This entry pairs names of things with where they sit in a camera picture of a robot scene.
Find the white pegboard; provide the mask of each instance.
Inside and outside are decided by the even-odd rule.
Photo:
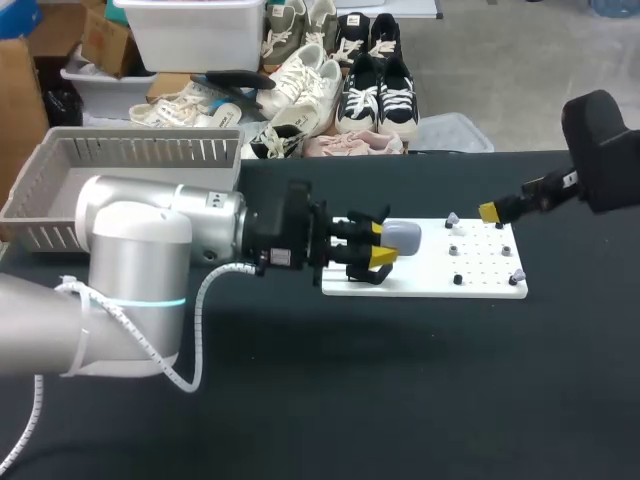
[[[524,268],[510,225],[498,229],[482,220],[460,219],[445,228],[445,219],[389,219],[415,222],[422,229],[420,250],[413,257],[399,257],[393,271],[375,286],[349,281],[345,265],[330,263],[322,276],[322,293],[339,296],[443,297],[522,299],[529,291],[527,282],[513,286],[509,277]],[[455,245],[458,255],[449,254]],[[509,256],[503,247],[511,249]],[[462,284],[453,283],[456,274]]]

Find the white storage container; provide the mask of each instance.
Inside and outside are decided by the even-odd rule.
[[[71,61],[60,70],[60,76],[69,80],[84,103],[83,111],[96,118],[129,120],[129,109],[147,103],[147,92],[157,75],[150,77],[123,77],[83,75],[78,73],[82,64]]]
[[[114,0],[152,72],[252,70],[260,64],[265,0]]]

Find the black table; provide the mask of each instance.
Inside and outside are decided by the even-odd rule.
[[[566,153],[274,161],[243,166],[249,203],[313,181],[335,215],[475,217]],[[226,276],[205,315],[205,378],[46,378],[15,479],[640,478],[639,212],[577,202],[516,225],[525,300],[324,297],[311,273]],[[54,286],[86,258],[0,268]],[[191,301],[204,277],[194,270]],[[192,368],[187,325],[179,370]],[[31,379],[0,381],[0,452]]]

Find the cable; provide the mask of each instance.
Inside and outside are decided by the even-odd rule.
[[[42,395],[44,393],[44,382],[42,379],[42,375],[34,375],[33,376],[33,407],[31,408],[31,415],[29,416],[29,421],[27,422],[27,426],[25,427],[22,435],[20,435],[20,439],[16,443],[16,445],[11,449],[11,452],[4,461],[0,464],[0,476],[7,471],[7,469],[11,466],[11,464],[18,458],[20,452],[27,446],[27,442],[29,438],[31,438],[31,434],[36,428],[36,424],[38,423],[38,419],[40,418],[40,411],[42,410]]]
[[[102,295],[100,292],[88,287],[82,282],[76,280],[72,276],[62,277],[63,283],[58,285],[56,292],[74,292],[81,296],[86,295],[88,298],[95,301],[100,305],[111,317],[113,317],[120,325],[122,325],[133,337],[138,341],[140,346],[147,352],[149,357],[162,369],[164,374],[175,383],[180,389],[187,393],[195,392],[200,386],[202,380],[202,308],[204,306],[204,299],[207,294],[209,286],[213,281],[224,275],[225,273],[246,273],[249,275],[255,275],[256,267],[254,265],[246,263],[228,263],[222,265],[211,273],[209,273],[202,281],[198,293],[196,295],[195,315],[193,320],[193,338],[195,341],[195,368],[193,373],[193,382],[188,383],[162,358],[162,355],[149,343],[145,336],[138,330],[133,322],[124,314],[122,308],[115,305],[109,298]],[[42,410],[42,396],[44,393],[44,382],[42,375],[34,375],[33,377],[33,408],[31,409],[31,416],[27,422],[27,426],[22,432],[20,439],[15,444],[9,455],[0,464],[0,476],[7,471],[7,469],[13,464],[20,452],[27,446],[31,435],[33,434],[38,419],[40,418],[40,411]]]
[[[100,305],[114,320],[127,330],[133,338],[136,339],[142,349],[147,352],[151,360],[160,367],[162,372],[175,383],[178,388],[187,393],[195,392],[200,386],[202,380],[202,307],[204,305],[204,298],[209,289],[209,286],[215,279],[224,275],[225,273],[246,273],[254,275],[256,271],[255,266],[245,263],[228,263],[222,265],[213,270],[203,280],[198,294],[196,295],[195,316],[193,320],[193,338],[195,342],[195,368],[193,372],[193,381],[191,383],[184,380],[166,361],[162,358],[162,355],[149,343],[146,337],[138,330],[135,324],[127,317],[122,311],[122,308],[113,303],[109,298],[102,295],[100,292],[88,287],[82,282],[79,282],[75,277],[63,277],[63,283],[56,287],[57,292],[75,292],[79,294],[86,294],[91,300]]]

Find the white sneaker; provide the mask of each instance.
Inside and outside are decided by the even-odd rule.
[[[201,105],[160,99],[153,105],[134,105],[129,109],[129,117],[132,122],[146,127],[215,127],[214,120],[206,112],[206,107]]]
[[[319,121],[318,110],[311,103],[287,107],[262,132],[242,146],[240,158],[258,160],[291,157],[300,150]]]
[[[160,95],[158,100],[166,100],[174,104],[191,103],[209,108],[215,96],[215,92],[210,88],[196,82],[189,82],[181,91]]]
[[[340,100],[340,86],[342,85],[342,71],[340,64],[335,60],[329,60],[319,72],[311,69],[307,71],[307,86],[300,94],[296,105],[312,103],[318,109],[320,122],[311,133],[312,137],[327,131],[333,122],[338,100]]]
[[[262,114],[274,118],[280,111],[293,105],[307,83],[307,69],[318,71],[324,63],[324,48],[317,43],[305,45],[291,55],[270,75],[276,82],[273,90],[260,90],[256,101],[262,105]]]

